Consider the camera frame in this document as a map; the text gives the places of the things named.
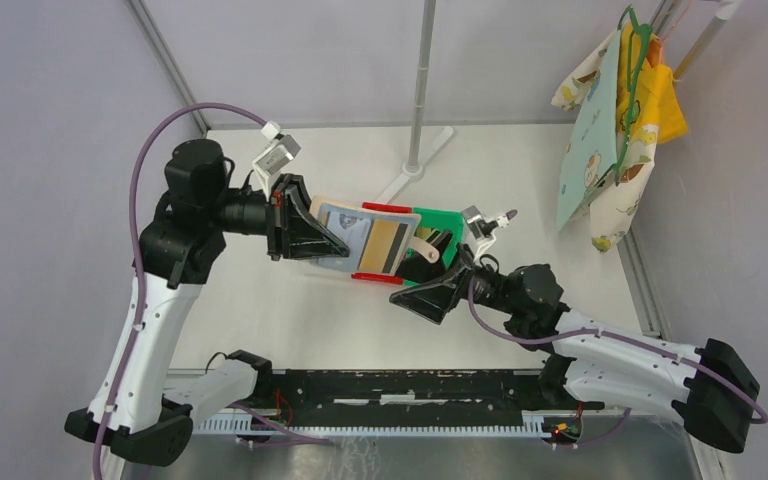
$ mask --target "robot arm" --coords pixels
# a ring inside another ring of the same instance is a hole
[[[390,302],[440,324],[461,299],[468,299],[482,328],[550,354],[540,384],[552,403],[572,397],[638,409],[683,425],[708,445],[743,451],[749,425],[758,423],[752,418],[753,407],[694,367],[701,365],[723,377],[754,401],[758,382],[729,345],[709,339],[705,348],[698,348],[605,325],[560,301],[563,288],[549,265],[519,267],[502,275],[498,266],[478,261],[461,244],[451,267],[439,276],[423,274],[418,264],[408,263],[397,275],[419,285],[392,294]],[[509,335],[484,323],[476,304],[511,315],[504,324]]]
[[[107,409],[110,421],[104,444],[113,454],[135,463],[166,466],[183,451],[195,425],[251,395],[258,372],[271,370],[268,361],[237,352],[219,369],[164,395],[181,328],[213,262],[225,249],[225,232],[266,237],[267,254],[275,261],[348,256],[345,243],[309,213],[303,178],[280,174],[298,145],[274,124],[267,124],[263,133],[269,144],[252,162],[265,189],[259,191],[248,182],[230,188],[225,169],[229,160],[216,142],[191,140],[176,147],[165,168],[169,190],[140,235],[146,271],[142,325],[133,327],[139,308],[135,278],[125,327],[104,382],[88,408],[69,414],[68,433],[94,441]],[[139,328],[140,334],[115,405],[106,407],[132,328]]]

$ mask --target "cloth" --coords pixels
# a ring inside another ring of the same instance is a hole
[[[562,108],[581,105],[561,163],[558,230],[588,205],[616,163],[619,54],[620,35],[614,32],[564,81],[553,99]]]
[[[614,124],[617,154],[621,154],[625,142],[624,122],[630,100],[626,75],[629,68],[628,51],[631,49],[631,67],[633,68],[639,58],[640,43],[640,37],[632,35],[632,27],[627,24],[622,30],[619,41]],[[672,69],[660,63],[660,48],[659,40],[653,37],[638,76],[635,102],[632,107],[631,134],[622,166],[618,172],[612,170],[607,173],[607,178],[599,182],[587,197],[586,202],[589,207],[583,205],[578,212],[582,216],[589,216],[591,242],[600,252],[609,251],[628,232],[637,213],[643,190],[655,168],[657,145],[674,140],[688,131],[676,98]],[[566,84],[567,80],[562,84],[561,89]],[[573,101],[580,97],[581,90],[584,88],[587,86],[582,83],[578,90],[570,90]],[[576,140],[577,138],[573,135],[571,143],[575,143]],[[606,159],[601,158],[600,161],[605,163]]]

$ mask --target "white wall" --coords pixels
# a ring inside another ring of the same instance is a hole
[[[195,97],[284,124],[408,124],[422,0],[146,2]],[[549,100],[628,0],[440,0],[427,119],[550,122]],[[641,20],[658,0],[637,0]],[[215,124],[240,124],[221,112]]]
[[[691,134],[659,149],[635,230],[675,337],[735,346],[768,409],[768,2],[745,2],[678,89]],[[768,478],[768,425],[732,460]]]
[[[137,151],[180,105],[122,1],[0,1],[0,479],[89,476],[63,432],[130,295]],[[181,121],[147,162],[143,224]]]

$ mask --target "white table surface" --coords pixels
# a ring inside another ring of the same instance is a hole
[[[475,204],[485,214],[519,210],[490,250],[503,273],[549,263],[563,301],[606,323],[640,332],[616,249],[599,254],[586,221],[555,233],[560,161],[572,125],[457,127],[455,137],[405,190],[400,205],[460,211]],[[430,141],[439,128],[427,127]],[[407,155],[409,128],[289,130],[302,147],[285,172],[302,174],[311,196],[360,203],[374,199]],[[238,168],[239,186],[265,142],[255,130],[214,130]],[[216,351],[244,349],[275,368],[485,369],[540,368],[545,354],[481,330],[465,301],[440,326],[390,305],[396,287],[360,282],[293,260],[272,262],[264,237],[226,234],[216,261],[184,325],[172,368],[203,367]],[[502,329],[507,316],[479,313]]]

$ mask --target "gold stripe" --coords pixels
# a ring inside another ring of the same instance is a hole
[[[366,248],[363,252],[363,258],[360,259],[358,271],[368,273],[382,273],[384,263],[387,261],[387,255],[390,249],[394,247],[396,232],[399,230],[400,222],[392,220],[376,220],[369,229],[369,239],[366,241]]]

